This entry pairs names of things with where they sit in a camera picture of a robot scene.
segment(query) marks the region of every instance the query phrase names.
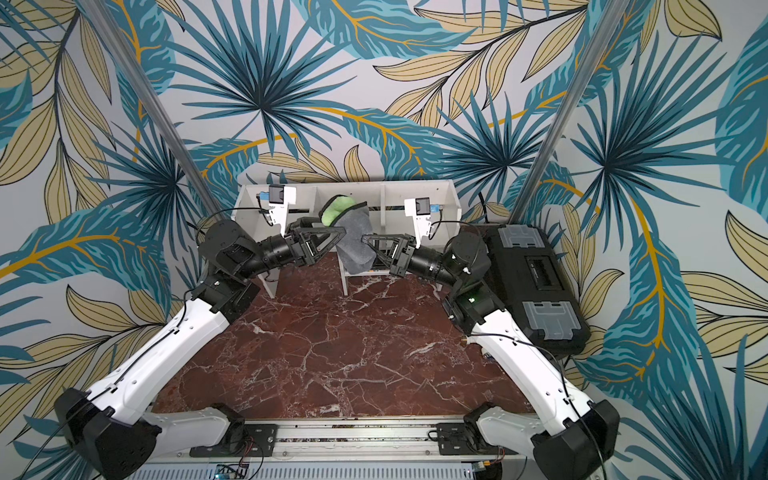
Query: black cable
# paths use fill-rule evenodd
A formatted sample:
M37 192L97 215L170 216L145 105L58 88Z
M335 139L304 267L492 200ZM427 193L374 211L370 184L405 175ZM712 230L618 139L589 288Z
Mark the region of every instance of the black cable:
M467 335L467 337L470 337L470 336L500 336L502 338L510 339L514 343L520 343L521 345L532 346L546 353L547 355L550 356L550 358L552 358L552 362L555 365L557 365L558 368L560 369L560 380L562 381L562 384L563 384L563 393L565 394L566 397L568 397L568 387L566 386L566 383L565 383L565 371L563 370L563 366L560 365L560 363L558 363L558 360L554 357L554 355L552 355L552 352L550 352L546 348L538 345L534 345L533 343L524 342L520 339L516 339L513 336L503 335L501 333L473 333L472 335ZM594 437L594 434L592 433L592 430L589 428L589 425L587 425L587 423L581 417L581 413L578 412L578 410L574 406L574 403L569 401L568 405L571 406L574 413L576 414L578 419L581 421L581 424L584 426L584 430L587 431L587 435L589 435L589 438L592 441L592 444L594 445L594 449L598 452L598 458L600 459L600 468L603 472L603 478L608 478L607 473L605 471L605 460L603 460L603 452L600 450L600 444L598 443L598 440Z
M200 244L199 244L199 243L197 243L197 236L200 234L200 230L202 230L202 229L203 229L203 227L205 226L205 223L206 223L208 220L210 220L211 218L213 218L214 216L216 216L216 215L218 215L218 214L223 214L224 212L231 212L232 210L258 210L259 212L261 212L261 214L262 214L262 215L264 215L264 212L265 212L265 211L268 211L268 210L264 210L264 209L261 207L261 199L258 199L258 201L259 201L259 206L258 206L258 207L233 207L233 208L223 208L223 209L221 209L221 210L219 210L219 211L217 211L217 212L215 212L215 213L212 213L211 215L208 215L208 216L207 216L207 217L205 217L204 219L200 220L200 223L197 225L197 228L195 228L195 231L194 231L194 241L195 241L195 243L197 244L197 246L198 246L198 247L200 246ZM267 222L267 223L270 225L270 227L272 226L272 224L271 224L271 223L270 223L268 220L266 220L266 222Z
M435 235L437 234L437 230L440 229L440 224L442 223L442 208L440 209L440 220L436 221L435 224L437 224L437 228L435 228L435 231L429 234L429 239L435 238Z
M461 225L469 225L470 227L474 228L477 231L478 237L480 237L480 242L478 243L478 248L475 251L475 258L472 259L472 263L470 263L470 265L475 265L475 262L477 261L478 257L480 256L480 250L482 250L482 248L485 246L485 242L482 241L483 234L482 234L482 231L480 230L480 227L478 227L477 225L475 225L473 223L462 222L461 220L439 220L439 221L434 222L432 225L438 225L439 226L441 223L460 223ZM445 249L446 250L448 249L448 246L451 244L451 240L448 240L448 243L445 245Z
M520 480L520 478L522 478L523 473L525 473L525 467L527 467L527 466L528 466L528 457L525 457L525 463L523 463L523 469L520 471L520 474L518 475L518 477L515 480Z
M260 195L257 195L257 196L256 196L256 201L259 203L259 210L261 210L261 216L262 216L262 217L264 217L264 221L266 222L266 224L267 224L267 225L269 225L270 227L272 227L272 226L274 225L274 223L272 223L272 222L270 221L270 219L266 218L266 214L265 214L264 212L267 212L267 213L269 213L269 210L264 210L264 209L261 207L261 196L260 196Z
M54 432L51 434L51 436L49 436L49 437L48 437L48 438L45 440L45 442L43 442L43 444L40 446L40 448L38 449L38 451L35 453L35 456L33 456L33 457L31 458L31 460L29 461L29 463L27 464L27 466L24 468L24 471L22 472L22 474L21 474L21 475L18 477L18 480L24 480L24 475L27 475L27 472L29 471L29 467L31 467L31 466L32 466L32 463L33 463L35 460L37 460L37 459L38 459L38 456L39 456L39 455L42 453L42 451L43 451L43 449L45 448L45 446L46 446L46 445L47 445L47 444L48 444L48 443L49 443L49 442L50 442L50 441L51 441L51 440L52 440L52 439L53 439L53 438L56 436L56 434L57 434L57 433L59 433L59 432L61 431L61 429L63 429L63 428L65 427L65 425L67 425L67 424L69 423L69 421L70 421L70 420L72 420L72 419L73 419L73 418L74 418L74 417L75 417L75 416L76 416L78 413L82 412L82 411L83 411L83 409L84 409L85 407L87 407L87 406L88 406L88 405L89 405L91 402L93 402L94 400L96 400L96 399L97 399L97 398L99 398L100 396L104 395L106 392L109 392L109 389L106 389L106 390L104 390L102 393L99 393L98 395L96 395L94 398L92 398L92 399L91 399L91 401L90 401L90 402L86 402L86 403L84 403L84 404L83 404L83 405L82 405L82 406L81 406L79 409L75 410L75 412L74 412L72 415L70 415L70 416L69 416L69 418L67 418L66 420L64 420L64 421L63 421L63 423L62 423L61 425L59 425L59 426L58 426L58 428L57 428L56 430L54 430Z
M259 447L259 453L261 454L261 462L259 462L259 468L256 469L256 471L253 473L253 475L251 475L248 478L248 480L253 480L254 478L256 478L256 475L259 475L259 472L261 471L261 466L264 465L264 449L258 443L257 443L257 447Z
M191 292L191 291L192 291L192 289L189 289L189 290L187 290L186 292L184 292L184 293L182 293L182 294L181 294L181 299L184 301L184 310L182 310L182 313L181 313L181 317L179 318L179 321L176 323L176 326L174 327L175 329L178 329L178 328L179 328L179 326L181 326L181 323L184 321L184 317L187 315L187 301L184 299L184 297L185 297L185 296L187 296L187 294L188 294L189 292ZM120 374L120 376L118 377L118 379L117 379L117 380L115 380L115 382L114 382L112 385L114 385L114 386L117 386L117 384L118 384L118 383L119 383L119 382L120 382L120 381L121 381L121 380L122 380L122 379L125 377L125 374L126 374L126 373L128 373L128 370L130 370L131 368L133 368L133 366L134 366L134 365L136 365L136 364L138 363L138 361L139 361L139 360L141 360L141 357L143 357L144 355L146 355L146 354L147 354L147 352L149 352L150 350L152 350L152 349L153 349L153 348L154 348L154 347L155 347L155 346L156 346L158 343L160 343L160 342L162 342L163 340L165 340L166 338L168 338L168 336L169 336L169 335L171 335L173 332L174 332L174 329L170 329L170 330L168 330L168 332L167 332L165 335L163 335L163 336L162 336L162 337L161 337L161 338L160 338L160 339L159 339L157 342L155 342L155 343L153 343L152 345L150 345L149 347L147 347L147 349L146 349L145 351L143 351L143 352L142 352L142 353L141 353L141 354L140 354L138 357L136 357L136 359L135 359L135 360L132 362L132 364L130 364L130 365L129 365L129 366L128 366L128 367L127 367L127 368L126 368L126 369L125 369L125 370L124 370L124 371L123 371L121 374Z

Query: white shelf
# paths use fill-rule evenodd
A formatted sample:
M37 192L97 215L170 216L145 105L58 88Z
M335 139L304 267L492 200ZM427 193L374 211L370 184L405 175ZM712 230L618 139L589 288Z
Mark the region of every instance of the white shelf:
M288 214L288 223L301 217L317 217L323 205L336 195L347 195L358 203L367 202L371 210L370 218L373 232L380 235L407 233L414 235L413 221L406 217L404 210L387 210L387 207L402 207L408 198L429 197L429 203L439 205L443 220L461 220L462 207L456 195L453 180L404 180L383 182L348 182L332 184L291 184L296 188L296 204L293 209L308 210L306 214ZM258 207L258 197L261 192L267 192L269 185L243 185L235 207ZM235 210L233 220L238 222L255 241L261 241L280 233L275 225L270 227L257 210ZM432 214L432 222L440 220L440 214ZM422 238L422 245L442 249L451 237L458 233L458 223L444 223L434 227L436 234L431 240ZM343 270L341 262L341 280L344 293L347 293L346 278L350 276ZM277 278L276 269L260 275L264 289L274 298L277 292L277 282L267 282L268 276ZM389 275L386 270L371 270L355 276Z

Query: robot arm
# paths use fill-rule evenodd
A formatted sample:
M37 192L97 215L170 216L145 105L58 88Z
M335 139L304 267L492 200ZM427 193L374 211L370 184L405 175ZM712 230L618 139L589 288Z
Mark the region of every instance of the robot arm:
M412 273L451 287L443 307L465 334L463 341L479 344L492 356L536 411L537 418L492 405L475 410L465 421L477 437L476 445L499 445L533 456L550 480L587 478L613 455L620 420L617 411L607 400L592 402L542 354L543 348L531 343L531 333L524 333L511 310L485 282L492 262L483 238L462 231L449 241L444 253L417 247L409 235L365 239L391 274ZM557 271L533 272L538 274L556 276ZM506 285L494 285L495 290L502 287Z
M67 443L107 480L122 480L150 457L196 446L241 448L243 420L226 406L155 415L147 407L203 345L223 332L253 302L259 273L319 261L344 236L342 227L312 227L302 218L285 237L254 241L233 220L206 233L199 252L209 264L191 300L134 355L87 392L67 389L55 411Z

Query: gray cloth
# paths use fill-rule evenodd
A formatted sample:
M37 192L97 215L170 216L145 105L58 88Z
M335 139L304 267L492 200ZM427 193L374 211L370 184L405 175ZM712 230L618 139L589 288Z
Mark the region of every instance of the gray cloth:
M362 241L363 235L373 233L368 204L357 204L344 210L331 225L346 228L346 235L336 244L336 252L346 271L354 275L371 270L376 252Z

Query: leaf-patterned wallpaper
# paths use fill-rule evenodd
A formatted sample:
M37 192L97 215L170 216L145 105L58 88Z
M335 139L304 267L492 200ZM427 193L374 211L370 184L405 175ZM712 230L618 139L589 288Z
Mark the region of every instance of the leaf-patterned wallpaper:
M109 1L161 93L171 2ZM164 140L70 0L0 1L0 435L15 478L87 388L177 312L201 272L201 210ZM93 476L55 439L28 478Z
M471 222L514 206L608 2L105 1L223 207L248 183L451 178ZM0 455L18 475L58 392L178 310L202 206L74 2L0 15L0 195L22 205L1 213ZM568 377L624 417L617 478L768 475L766 15L631 0L525 216L591 324ZM33 472L91 474L60 440Z

